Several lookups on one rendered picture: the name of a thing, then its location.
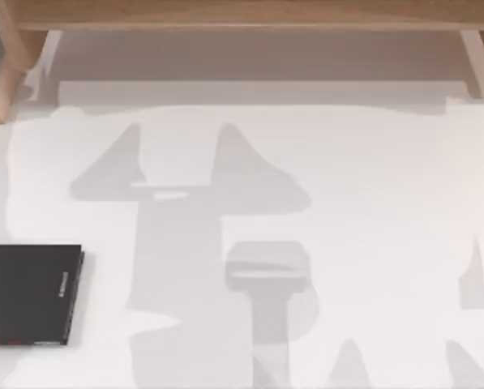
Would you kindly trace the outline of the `black book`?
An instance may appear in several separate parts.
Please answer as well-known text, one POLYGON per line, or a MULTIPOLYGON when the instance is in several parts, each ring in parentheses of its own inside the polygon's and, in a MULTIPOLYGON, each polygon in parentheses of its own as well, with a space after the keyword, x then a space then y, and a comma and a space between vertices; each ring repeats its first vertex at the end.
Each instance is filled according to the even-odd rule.
POLYGON ((84 264, 80 245, 0 245, 0 346, 65 346, 84 264))

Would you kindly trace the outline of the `wooden open shelf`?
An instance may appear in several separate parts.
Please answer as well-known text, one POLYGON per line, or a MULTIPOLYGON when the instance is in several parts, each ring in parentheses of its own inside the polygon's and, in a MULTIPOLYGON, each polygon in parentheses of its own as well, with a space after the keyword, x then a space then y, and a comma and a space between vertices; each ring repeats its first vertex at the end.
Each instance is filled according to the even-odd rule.
POLYGON ((51 30, 476 30, 484 0, 0 0, 0 124, 51 30))

